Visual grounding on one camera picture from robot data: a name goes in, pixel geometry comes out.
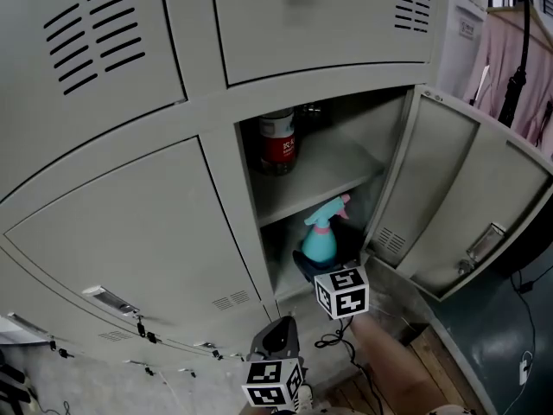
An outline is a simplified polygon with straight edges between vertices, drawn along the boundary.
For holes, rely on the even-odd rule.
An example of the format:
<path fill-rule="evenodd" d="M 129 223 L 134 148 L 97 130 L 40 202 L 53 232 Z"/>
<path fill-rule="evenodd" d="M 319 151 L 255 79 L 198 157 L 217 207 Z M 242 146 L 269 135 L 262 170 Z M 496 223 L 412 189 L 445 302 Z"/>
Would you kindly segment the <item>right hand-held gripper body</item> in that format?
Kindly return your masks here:
<path fill-rule="evenodd" d="M 293 260 L 314 286 L 315 299 L 330 318 L 338 320 L 369 310 L 369 281 L 357 259 L 333 267 L 319 267 L 302 252 L 293 251 Z"/>

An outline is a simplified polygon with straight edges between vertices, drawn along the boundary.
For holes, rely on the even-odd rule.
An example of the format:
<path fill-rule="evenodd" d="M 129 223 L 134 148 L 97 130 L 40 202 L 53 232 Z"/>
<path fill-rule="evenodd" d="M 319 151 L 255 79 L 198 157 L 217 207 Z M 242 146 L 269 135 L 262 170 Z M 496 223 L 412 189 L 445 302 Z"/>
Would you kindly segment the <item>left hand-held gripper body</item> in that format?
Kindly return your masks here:
<path fill-rule="evenodd" d="M 242 390 L 252 407 L 292 407 L 304 382 L 304 359 L 296 320 L 284 316 L 266 326 L 251 342 Z"/>

